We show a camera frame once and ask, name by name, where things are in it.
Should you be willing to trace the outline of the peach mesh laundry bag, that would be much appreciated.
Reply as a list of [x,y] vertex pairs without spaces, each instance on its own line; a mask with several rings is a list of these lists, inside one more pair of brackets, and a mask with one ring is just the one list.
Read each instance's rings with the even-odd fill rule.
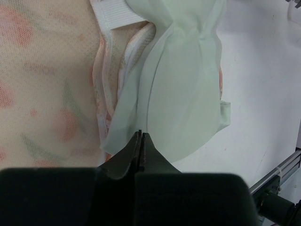
[[117,0],[0,3],[0,167],[95,167],[120,94],[156,28],[113,25]]

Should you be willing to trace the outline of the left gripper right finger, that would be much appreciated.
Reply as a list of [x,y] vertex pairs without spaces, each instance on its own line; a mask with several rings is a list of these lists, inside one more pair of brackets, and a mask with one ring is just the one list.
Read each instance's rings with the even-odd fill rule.
[[182,173],[142,136],[141,164],[135,175],[137,226],[257,226],[248,186],[238,175]]

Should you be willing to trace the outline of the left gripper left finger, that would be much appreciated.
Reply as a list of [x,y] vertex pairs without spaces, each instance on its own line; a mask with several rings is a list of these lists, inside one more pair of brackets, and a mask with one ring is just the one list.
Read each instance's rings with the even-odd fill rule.
[[0,172],[3,226],[132,226],[141,133],[94,168],[8,168]]

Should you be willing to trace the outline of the light green bra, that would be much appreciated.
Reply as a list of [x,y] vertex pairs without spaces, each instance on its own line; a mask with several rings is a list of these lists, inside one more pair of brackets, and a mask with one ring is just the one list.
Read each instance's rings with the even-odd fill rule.
[[126,0],[113,25],[146,20],[156,34],[134,66],[117,102],[102,149],[115,155],[134,132],[150,134],[170,162],[179,161],[230,124],[230,104],[221,100],[222,44],[216,29],[224,0]]

